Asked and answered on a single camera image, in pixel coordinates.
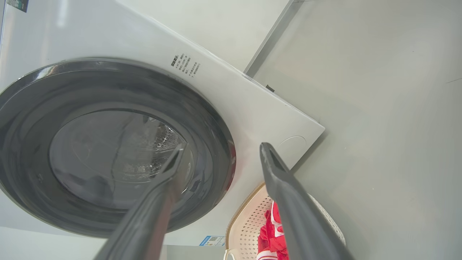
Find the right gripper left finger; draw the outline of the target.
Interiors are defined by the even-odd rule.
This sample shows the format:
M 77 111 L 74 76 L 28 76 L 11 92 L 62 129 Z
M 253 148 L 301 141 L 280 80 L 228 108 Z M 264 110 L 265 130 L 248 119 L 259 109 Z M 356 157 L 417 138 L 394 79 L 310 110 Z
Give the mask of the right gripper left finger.
M 170 214 L 188 174 L 188 145 L 179 144 L 103 245 L 96 260 L 158 260 Z

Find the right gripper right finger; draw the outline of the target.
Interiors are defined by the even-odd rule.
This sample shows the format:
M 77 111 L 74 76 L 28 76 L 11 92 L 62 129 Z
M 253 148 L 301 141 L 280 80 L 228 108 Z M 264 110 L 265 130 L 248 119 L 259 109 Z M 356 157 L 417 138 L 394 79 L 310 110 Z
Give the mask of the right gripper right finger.
M 267 192 L 277 203 L 291 260 L 352 260 L 314 201 L 270 143 L 260 145 Z

